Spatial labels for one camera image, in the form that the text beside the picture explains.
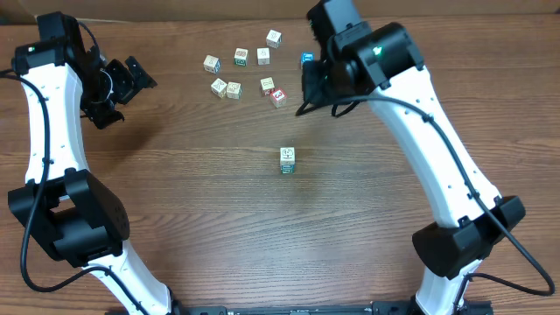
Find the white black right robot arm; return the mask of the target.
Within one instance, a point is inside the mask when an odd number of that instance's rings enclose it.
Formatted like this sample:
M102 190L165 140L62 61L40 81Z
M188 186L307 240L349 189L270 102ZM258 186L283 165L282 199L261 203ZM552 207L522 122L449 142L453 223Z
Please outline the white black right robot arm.
M430 203L434 221L412 236L425 272L403 314L489 314L465 300L466 287L494 245L524 217L461 143L415 41L398 23L373 29L350 1L321 1L307 14L320 59L303 68L303 112L366 103L393 133Z

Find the red three wooden block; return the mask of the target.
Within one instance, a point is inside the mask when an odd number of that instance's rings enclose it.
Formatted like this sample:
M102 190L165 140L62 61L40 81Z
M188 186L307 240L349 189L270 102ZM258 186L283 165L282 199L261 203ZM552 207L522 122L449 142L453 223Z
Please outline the red three wooden block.
M272 91L269 94L269 98L276 108L282 107L288 99L287 94L281 88Z

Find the plain wooden block blue H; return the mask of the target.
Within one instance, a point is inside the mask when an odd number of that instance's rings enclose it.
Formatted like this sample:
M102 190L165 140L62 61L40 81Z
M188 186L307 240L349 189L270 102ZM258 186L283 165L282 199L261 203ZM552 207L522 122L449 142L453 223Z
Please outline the plain wooden block blue H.
M294 165L295 159L294 147L282 147L280 149L280 165Z

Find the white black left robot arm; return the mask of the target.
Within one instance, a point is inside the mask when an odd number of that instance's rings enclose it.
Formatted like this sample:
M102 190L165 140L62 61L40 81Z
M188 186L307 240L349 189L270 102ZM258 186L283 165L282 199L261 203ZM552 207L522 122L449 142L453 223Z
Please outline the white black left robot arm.
M121 121L118 106L155 81L134 58L106 60L98 45L86 48L88 28L74 17L56 11L37 24L39 41L18 47L3 72L22 84L29 110L25 183L8 194L23 244L96 277L128 314L183 313L133 249L124 205L90 172L81 132L82 118L98 129Z

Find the green letter wooden block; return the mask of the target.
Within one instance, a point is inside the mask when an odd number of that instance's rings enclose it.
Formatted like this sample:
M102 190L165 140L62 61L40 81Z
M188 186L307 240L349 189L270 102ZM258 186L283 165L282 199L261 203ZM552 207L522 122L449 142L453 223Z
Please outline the green letter wooden block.
M293 173L295 171L294 164L284 164L280 167L282 174Z

